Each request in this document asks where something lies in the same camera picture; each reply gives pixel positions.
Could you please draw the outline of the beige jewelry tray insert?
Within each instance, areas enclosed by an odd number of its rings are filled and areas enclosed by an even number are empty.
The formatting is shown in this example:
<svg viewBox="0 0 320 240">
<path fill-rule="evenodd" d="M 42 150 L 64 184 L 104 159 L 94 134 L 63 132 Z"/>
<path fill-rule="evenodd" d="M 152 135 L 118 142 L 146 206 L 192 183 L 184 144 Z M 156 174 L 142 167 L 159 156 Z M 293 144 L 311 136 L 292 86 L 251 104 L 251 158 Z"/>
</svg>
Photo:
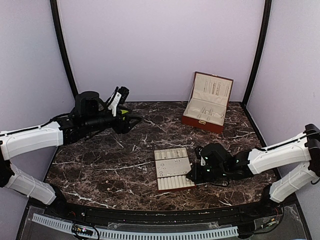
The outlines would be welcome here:
<svg viewBox="0 0 320 240">
<path fill-rule="evenodd" d="M 154 162 L 159 192 L 181 191 L 196 187 L 196 184 L 187 178 L 192 165 L 185 147 L 155 150 Z"/>
</svg>

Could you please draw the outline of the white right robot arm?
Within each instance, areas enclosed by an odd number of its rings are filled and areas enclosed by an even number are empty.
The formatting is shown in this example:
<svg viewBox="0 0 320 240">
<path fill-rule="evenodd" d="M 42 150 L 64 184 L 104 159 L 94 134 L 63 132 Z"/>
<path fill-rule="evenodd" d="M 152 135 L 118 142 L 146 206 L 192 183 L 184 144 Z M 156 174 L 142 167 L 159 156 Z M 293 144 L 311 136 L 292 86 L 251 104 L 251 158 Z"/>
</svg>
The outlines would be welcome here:
<svg viewBox="0 0 320 240">
<path fill-rule="evenodd" d="M 237 181 L 251 178 L 267 170 L 296 163 L 297 166 L 280 180 L 263 189 L 263 197 L 255 205 L 255 213 L 266 217 L 288 196 L 308 183 L 320 181 L 320 130 L 314 124 L 305 126 L 297 136 L 283 142 L 238 152 L 231 155 L 220 143 L 195 149 L 199 162 L 194 163 L 187 179 L 195 184 L 226 179 Z"/>
</svg>

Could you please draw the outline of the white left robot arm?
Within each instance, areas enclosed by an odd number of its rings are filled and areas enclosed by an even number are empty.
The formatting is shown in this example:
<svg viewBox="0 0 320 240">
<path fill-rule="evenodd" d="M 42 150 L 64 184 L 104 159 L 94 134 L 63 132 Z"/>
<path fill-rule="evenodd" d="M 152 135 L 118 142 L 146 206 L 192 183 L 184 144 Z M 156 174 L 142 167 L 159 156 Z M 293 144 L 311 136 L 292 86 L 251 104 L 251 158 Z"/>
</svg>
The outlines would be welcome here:
<svg viewBox="0 0 320 240">
<path fill-rule="evenodd" d="M 0 186 L 50 206 L 60 218 L 67 218 L 70 206 L 58 187 L 44 183 L 17 168 L 11 159 L 36 150 L 74 144 L 106 129 L 127 134 L 142 117 L 123 106 L 129 90 L 116 87 L 107 101 L 98 92 L 84 91 L 75 97 L 74 108 L 48 122 L 29 128 L 0 133 Z"/>
</svg>

